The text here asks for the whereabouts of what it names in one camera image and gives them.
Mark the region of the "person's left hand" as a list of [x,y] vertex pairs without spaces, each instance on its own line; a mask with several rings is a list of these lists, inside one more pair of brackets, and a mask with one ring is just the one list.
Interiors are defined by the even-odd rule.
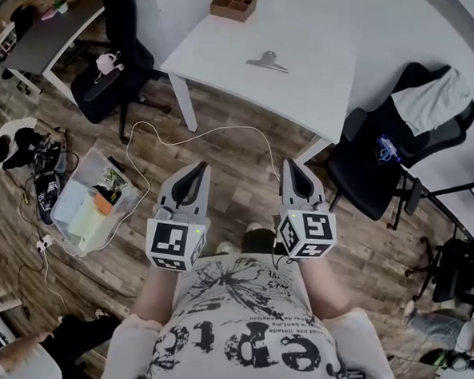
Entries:
[[164,205],[156,205],[153,219],[164,221],[176,221],[178,223],[190,223],[193,225],[204,225],[210,227],[211,222],[207,217],[190,214],[184,211],[170,209]]

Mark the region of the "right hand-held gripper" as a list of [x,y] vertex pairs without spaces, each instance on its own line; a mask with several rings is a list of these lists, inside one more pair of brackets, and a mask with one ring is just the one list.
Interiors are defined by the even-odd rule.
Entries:
[[281,243],[293,259],[325,256],[336,245],[336,215],[334,213],[299,210],[301,205],[325,202],[321,180],[304,164],[292,158],[282,166],[280,221],[276,229]]

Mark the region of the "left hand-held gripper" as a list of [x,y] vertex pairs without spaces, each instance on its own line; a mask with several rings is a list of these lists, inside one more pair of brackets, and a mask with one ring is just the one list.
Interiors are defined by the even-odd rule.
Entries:
[[[205,215],[211,167],[204,161],[187,165],[160,188],[158,206]],[[209,227],[150,218],[146,226],[145,255],[156,268],[190,271],[205,248]]]

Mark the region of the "person's right hand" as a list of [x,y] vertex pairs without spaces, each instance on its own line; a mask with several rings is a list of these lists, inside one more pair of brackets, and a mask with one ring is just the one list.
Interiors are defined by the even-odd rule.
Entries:
[[326,201],[318,201],[313,204],[304,204],[301,205],[299,210],[308,211],[308,212],[321,212],[321,213],[329,213],[329,203]]

